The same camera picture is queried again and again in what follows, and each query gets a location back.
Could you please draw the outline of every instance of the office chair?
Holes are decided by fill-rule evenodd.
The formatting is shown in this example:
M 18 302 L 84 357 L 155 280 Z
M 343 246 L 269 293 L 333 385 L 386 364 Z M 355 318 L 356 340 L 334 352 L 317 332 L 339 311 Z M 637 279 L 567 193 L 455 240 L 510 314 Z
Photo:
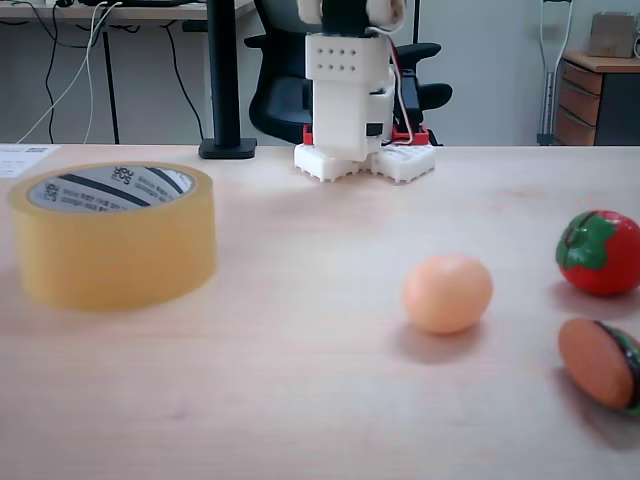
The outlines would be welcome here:
M 259 48 L 263 54 L 249 117 L 267 135 L 293 144 L 303 143 L 304 126 L 312 123 L 311 82 L 305 77 L 305 37 L 307 32 L 320 31 L 320 26 L 300 20 L 296 0 L 255 0 L 255 5 L 265 34 L 245 39 L 247 47 Z M 453 95 L 449 85 L 419 85 L 417 80 L 417 64 L 440 50 L 435 43 L 398 48 L 403 92 L 414 129 L 423 121 L 423 110 L 440 108 Z M 437 145 L 435 135 L 431 131 L 430 134 L 432 143 Z

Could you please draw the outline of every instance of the black pole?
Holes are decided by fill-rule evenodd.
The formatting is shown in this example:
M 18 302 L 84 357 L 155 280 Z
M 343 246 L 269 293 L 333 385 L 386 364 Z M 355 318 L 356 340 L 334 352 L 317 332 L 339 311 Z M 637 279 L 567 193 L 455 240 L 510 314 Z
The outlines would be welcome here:
M 415 0 L 413 6 L 413 44 L 418 43 L 420 36 L 420 0 Z
M 104 63 L 107 67 L 107 84 L 109 85 L 109 103 L 111 104 L 111 125 L 113 126 L 113 140 L 120 145 L 120 132 L 118 130 L 118 111 L 116 110 L 116 94 L 113 88 L 113 72 L 111 70 L 111 50 L 109 49 L 109 35 L 102 32 L 102 45 L 104 47 Z
M 198 153 L 210 160 L 253 158 L 256 139 L 240 137 L 235 1 L 207 0 L 207 27 L 215 138 L 204 139 Z

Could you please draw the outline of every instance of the toy egg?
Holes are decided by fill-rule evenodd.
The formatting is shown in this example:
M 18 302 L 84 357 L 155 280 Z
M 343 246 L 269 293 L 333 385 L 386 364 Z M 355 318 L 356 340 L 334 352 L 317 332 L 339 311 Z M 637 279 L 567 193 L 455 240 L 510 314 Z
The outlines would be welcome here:
M 485 313 L 493 295 L 487 268 L 464 255 L 432 257 L 407 277 L 404 306 L 421 330 L 450 335 L 472 327 Z

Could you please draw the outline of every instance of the drawer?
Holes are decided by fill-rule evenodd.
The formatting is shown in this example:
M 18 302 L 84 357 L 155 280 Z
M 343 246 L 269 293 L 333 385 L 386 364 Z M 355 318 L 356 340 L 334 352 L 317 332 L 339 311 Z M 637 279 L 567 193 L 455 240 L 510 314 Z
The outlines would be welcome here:
M 595 127 L 598 123 L 600 97 L 567 81 L 560 85 L 560 106 L 591 126 Z
M 564 145 L 593 146 L 596 143 L 596 128 L 558 107 L 555 136 Z
M 602 93 L 602 74 L 590 72 L 573 63 L 564 62 L 564 78 L 587 92 Z

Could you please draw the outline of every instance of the roll of tape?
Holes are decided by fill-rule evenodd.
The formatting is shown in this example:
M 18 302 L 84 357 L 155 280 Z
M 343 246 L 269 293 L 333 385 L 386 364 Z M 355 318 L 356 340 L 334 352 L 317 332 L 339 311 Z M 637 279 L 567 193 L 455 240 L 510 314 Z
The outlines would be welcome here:
M 216 268 L 213 185 L 161 163 L 43 174 L 9 194 L 22 281 L 73 310 L 127 310 L 202 285 Z

